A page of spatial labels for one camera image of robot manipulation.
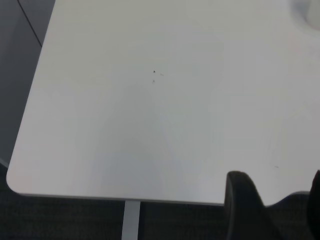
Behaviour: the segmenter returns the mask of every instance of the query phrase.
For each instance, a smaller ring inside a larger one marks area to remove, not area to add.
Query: gray wall
[[[37,6],[25,1],[34,0],[23,0],[26,12],[33,15]],[[34,22],[44,18],[48,25],[51,11],[49,17],[48,11],[46,17],[43,13],[34,15]],[[44,23],[35,28],[43,41],[47,30]],[[40,52],[41,46],[17,0],[0,0],[0,164],[10,162]]]

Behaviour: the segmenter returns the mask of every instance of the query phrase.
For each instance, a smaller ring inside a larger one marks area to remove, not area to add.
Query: white desk
[[[7,174],[26,195],[266,205],[320,168],[320,32],[289,0],[56,0]]]

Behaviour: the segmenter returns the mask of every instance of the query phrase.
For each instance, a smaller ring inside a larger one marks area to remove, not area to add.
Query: table top
[[[320,32],[297,3],[56,0],[9,187],[219,204],[238,170],[266,205],[309,191]]]

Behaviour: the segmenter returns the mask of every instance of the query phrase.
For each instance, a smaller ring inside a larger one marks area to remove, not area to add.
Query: table leg
[[[125,201],[122,240],[138,240],[140,201]]]

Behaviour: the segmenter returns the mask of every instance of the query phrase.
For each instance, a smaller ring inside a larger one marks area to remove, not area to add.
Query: dark carpet
[[[124,201],[26,197],[12,192],[0,166],[0,240],[120,240]],[[268,208],[286,240],[313,240],[308,195],[291,195]],[[225,240],[221,206],[143,202],[140,240]]]

